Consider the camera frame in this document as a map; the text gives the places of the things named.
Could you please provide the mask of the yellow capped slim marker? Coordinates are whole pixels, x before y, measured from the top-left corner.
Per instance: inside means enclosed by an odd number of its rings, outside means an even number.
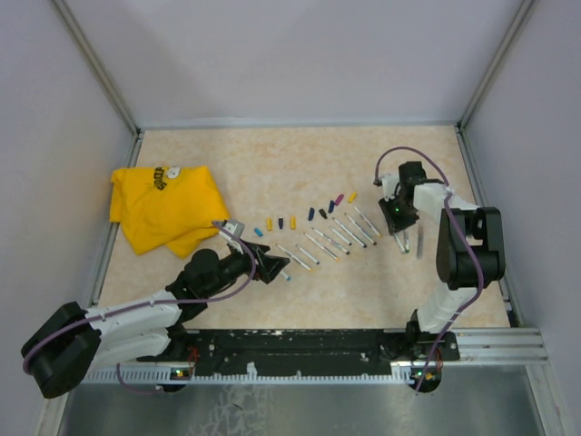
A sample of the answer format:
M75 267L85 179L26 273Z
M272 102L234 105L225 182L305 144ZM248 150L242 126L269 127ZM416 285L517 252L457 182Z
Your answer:
M370 218L361 211L361 209L359 207L357 207L356 205L353 205L353 209L358 213L358 215L363 219L363 221L368 225L368 227L371 229L371 231L373 231L378 237L381 237L381 233L378 230L378 228L373 224L373 222L370 220Z

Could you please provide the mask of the blue eraser-cap white marker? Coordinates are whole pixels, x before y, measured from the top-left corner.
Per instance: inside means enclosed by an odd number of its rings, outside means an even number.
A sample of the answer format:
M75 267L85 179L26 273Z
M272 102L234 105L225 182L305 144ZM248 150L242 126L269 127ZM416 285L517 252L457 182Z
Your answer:
M302 246L295 244L296 248L303 253L305 256L307 256L313 263L319 265L320 261L310 252L308 252L305 248L303 248Z

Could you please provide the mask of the magenta capped white marker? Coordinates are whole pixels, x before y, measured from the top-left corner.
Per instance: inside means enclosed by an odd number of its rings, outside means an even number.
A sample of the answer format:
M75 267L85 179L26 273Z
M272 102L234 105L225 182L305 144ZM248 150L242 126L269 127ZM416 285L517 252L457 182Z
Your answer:
M355 226L358 231L372 244L377 245L377 242L371 237L371 235L349 214L344 213L345 217Z

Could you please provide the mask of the navy capped white marker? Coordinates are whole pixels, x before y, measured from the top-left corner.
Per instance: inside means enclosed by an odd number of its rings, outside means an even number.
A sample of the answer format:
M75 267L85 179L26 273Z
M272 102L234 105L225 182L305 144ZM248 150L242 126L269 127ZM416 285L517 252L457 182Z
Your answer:
M337 218L332 218L332 221L337 224L342 231L348 234L354 241L356 241L361 247L367 248L368 246L364 243L354 232L352 232L345 224L339 221Z

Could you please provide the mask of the yellow capped clear pen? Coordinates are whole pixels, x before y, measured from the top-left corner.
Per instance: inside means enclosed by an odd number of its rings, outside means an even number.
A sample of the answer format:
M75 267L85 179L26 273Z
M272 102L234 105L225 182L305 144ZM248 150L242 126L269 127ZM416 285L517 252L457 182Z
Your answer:
M320 243L318 240L316 240L314 237L312 237L311 235L307 234L307 233L303 233L303 235L309 240L311 241L314 245L316 245L319 249L321 249L322 251L324 251L330 258L332 258L334 261L338 262L340 260L340 258L334 253L332 252L330 249L328 249L325 245L323 245L322 243Z

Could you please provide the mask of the black eraser-cap white marker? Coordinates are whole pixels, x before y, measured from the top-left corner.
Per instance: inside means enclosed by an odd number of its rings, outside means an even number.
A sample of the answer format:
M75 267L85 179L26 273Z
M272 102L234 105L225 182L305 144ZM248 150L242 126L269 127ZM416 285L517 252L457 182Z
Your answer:
M348 246L352 245L352 241L350 239L348 239L343 233L341 233L339 230L337 230L336 228L330 226L330 230L337 235L345 244L347 244Z

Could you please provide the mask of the dark blue capped marker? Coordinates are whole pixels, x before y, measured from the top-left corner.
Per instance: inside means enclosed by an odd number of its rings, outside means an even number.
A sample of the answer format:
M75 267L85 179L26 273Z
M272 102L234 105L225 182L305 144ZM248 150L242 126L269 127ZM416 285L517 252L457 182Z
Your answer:
M315 232L318 236L320 236L321 238L323 238L325 241L327 241L328 243L332 244L334 247L338 248L339 250L341 250L343 253L350 255L350 251L348 249L346 249L345 247L343 247L340 243L336 242L335 240L333 240L332 238L330 238L326 233L311 227L311 230L313 232Z

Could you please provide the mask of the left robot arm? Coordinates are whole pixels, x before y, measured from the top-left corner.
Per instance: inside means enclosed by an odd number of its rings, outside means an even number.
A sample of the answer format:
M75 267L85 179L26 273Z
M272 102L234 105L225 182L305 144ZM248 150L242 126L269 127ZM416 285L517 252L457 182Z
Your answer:
M224 258L211 249L196 252L174 282L152 296L110 308L60 306L21 349L23 370L46 399L74 389L103 367L141 358L179 360L189 339L179 332L212 302L228 300L246 283L271 283L289 264L269 246L244 242Z

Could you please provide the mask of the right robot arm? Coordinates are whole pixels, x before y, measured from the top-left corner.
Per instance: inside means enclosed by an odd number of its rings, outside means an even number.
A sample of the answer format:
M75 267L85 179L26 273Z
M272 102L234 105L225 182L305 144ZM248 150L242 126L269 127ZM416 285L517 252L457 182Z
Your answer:
M445 331L492 282L504 277L506 256L501 212L469 203L445 181L427 177L422 163L399 166L376 177L389 234L407 230L424 213L438 224L436 271L440 283L413 315L419 325L405 338L407 352L427 359L438 348L435 333Z

